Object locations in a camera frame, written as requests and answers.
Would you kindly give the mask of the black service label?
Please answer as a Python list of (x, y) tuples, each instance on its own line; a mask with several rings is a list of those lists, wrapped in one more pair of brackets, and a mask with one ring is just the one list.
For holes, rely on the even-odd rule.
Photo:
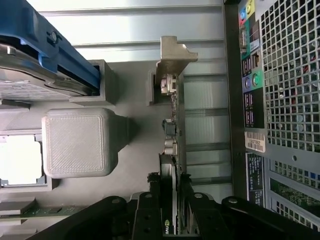
[(265, 206), (263, 157), (246, 152), (247, 200), (258, 206)]

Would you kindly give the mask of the barcode sticker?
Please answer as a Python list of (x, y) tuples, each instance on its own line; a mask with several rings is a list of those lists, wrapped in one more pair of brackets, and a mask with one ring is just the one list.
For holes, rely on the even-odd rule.
[(247, 149), (260, 153), (266, 152), (266, 138), (263, 133), (245, 131), (244, 137)]

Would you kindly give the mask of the grey printed parts rack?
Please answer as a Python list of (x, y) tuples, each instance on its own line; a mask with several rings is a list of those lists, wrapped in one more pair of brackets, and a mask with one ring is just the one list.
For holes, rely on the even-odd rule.
[(0, 180), (0, 216), (32, 207), (83, 206), (118, 194), (147, 190), (160, 173), (168, 104), (151, 104), (154, 61), (98, 61), (115, 104), (94, 97), (19, 101), (28, 108), (0, 108), (0, 137), (34, 135), (40, 142), (42, 177), (36, 184)]

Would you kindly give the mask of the green RAM stick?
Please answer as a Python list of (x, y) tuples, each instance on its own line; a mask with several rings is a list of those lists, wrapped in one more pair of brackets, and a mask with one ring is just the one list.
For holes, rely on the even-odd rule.
[(4, 220), (28, 220), (32, 218), (51, 218), (51, 217), (68, 217), (79, 211), (83, 206), (52, 206), (52, 207), (40, 207), (35, 206), (21, 215), (3, 215), (0, 216), (0, 221)]

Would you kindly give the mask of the black open PC case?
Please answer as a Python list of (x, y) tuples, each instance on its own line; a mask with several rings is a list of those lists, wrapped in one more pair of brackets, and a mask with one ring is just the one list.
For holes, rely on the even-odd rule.
[(320, 0), (224, 0), (224, 13), (234, 194), (247, 199), (246, 153), (261, 156), (264, 208), (320, 232)]

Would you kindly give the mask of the CPU chip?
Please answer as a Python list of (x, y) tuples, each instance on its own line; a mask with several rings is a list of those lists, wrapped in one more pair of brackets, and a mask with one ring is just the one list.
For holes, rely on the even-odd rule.
[(0, 136), (0, 180), (4, 186), (36, 184), (42, 176), (41, 144), (34, 135)]

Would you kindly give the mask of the silver hard disk drive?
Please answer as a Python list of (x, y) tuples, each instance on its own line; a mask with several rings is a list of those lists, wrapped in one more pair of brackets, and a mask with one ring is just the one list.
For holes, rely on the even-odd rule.
[(20, 102), (67, 101), (95, 89), (62, 72), (43, 68), (33, 57), (0, 43), (0, 99)]

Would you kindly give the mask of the blue disk caddy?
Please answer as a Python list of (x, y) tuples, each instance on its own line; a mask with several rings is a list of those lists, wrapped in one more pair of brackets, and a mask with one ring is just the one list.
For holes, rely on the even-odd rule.
[(34, 58), (44, 69), (62, 72), (100, 93), (100, 71), (27, 0), (0, 0), (0, 43)]

